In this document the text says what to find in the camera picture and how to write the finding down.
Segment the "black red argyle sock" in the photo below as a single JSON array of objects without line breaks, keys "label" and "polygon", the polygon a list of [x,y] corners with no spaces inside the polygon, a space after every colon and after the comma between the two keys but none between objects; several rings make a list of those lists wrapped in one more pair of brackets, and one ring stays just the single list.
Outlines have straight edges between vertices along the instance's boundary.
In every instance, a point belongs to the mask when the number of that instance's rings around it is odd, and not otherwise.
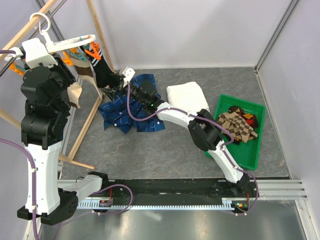
[{"label": "black red argyle sock", "polygon": [[[235,106],[235,105],[229,107],[229,109],[228,109],[228,113],[231,114],[233,112],[236,112],[239,116],[241,116],[246,121],[246,123],[250,127],[252,127],[253,130],[258,128],[259,122],[257,120],[257,116],[256,115],[254,115],[252,113],[247,113],[247,112],[244,111],[244,109],[242,109],[239,106]],[[254,140],[254,139],[256,139],[258,137],[258,134],[255,131],[253,131],[253,132],[254,133],[250,133],[250,135],[248,137],[249,141],[252,141],[252,140]],[[239,145],[241,142],[243,142],[243,140],[240,140],[240,138],[235,137],[234,141],[233,141],[233,144]]]}]

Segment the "black white striped sock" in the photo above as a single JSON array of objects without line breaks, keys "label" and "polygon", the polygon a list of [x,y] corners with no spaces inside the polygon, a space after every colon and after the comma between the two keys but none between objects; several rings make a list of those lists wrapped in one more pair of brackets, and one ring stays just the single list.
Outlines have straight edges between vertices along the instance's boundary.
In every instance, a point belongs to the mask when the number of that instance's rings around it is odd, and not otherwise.
[{"label": "black white striped sock", "polygon": [[100,59],[97,59],[89,54],[86,54],[95,73],[95,79],[99,88],[117,87],[120,84],[120,76],[115,74],[108,66],[104,59],[102,51],[99,52]]}]

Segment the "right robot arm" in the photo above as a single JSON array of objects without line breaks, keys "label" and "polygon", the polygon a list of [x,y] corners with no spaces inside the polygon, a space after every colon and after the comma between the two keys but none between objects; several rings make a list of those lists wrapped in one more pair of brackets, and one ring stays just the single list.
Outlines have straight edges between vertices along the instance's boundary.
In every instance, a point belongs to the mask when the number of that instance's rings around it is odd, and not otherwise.
[{"label": "right robot arm", "polygon": [[[172,106],[157,96],[156,89],[149,81],[144,81],[140,86],[136,86],[130,80],[124,79],[119,84],[119,92],[126,95],[127,111],[133,120],[143,122],[157,118],[188,129],[195,146],[209,153],[223,171],[225,180],[229,184],[230,193],[235,197],[240,197],[247,191],[250,177],[236,163],[227,149],[227,145],[231,144],[234,138],[213,119],[207,110],[187,111]],[[132,115],[131,99],[142,104],[147,117],[137,118]]]}]

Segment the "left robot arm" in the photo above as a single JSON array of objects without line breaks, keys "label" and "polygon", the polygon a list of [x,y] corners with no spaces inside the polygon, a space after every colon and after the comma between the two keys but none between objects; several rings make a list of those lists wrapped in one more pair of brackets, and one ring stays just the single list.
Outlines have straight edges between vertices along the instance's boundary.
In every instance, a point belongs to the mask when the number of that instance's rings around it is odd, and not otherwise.
[{"label": "left robot arm", "polygon": [[70,219],[90,195],[104,197],[110,191],[108,175],[96,171],[67,187],[58,186],[59,154],[71,108],[67,89],[76,80],[57,53],[53,58],[52,67],[40,62],[28,69],[20,88],[26,97],[21,141],[33,163],[28,164],[27,202],[17,211],[21,219],[36,217],[49,226]]}]

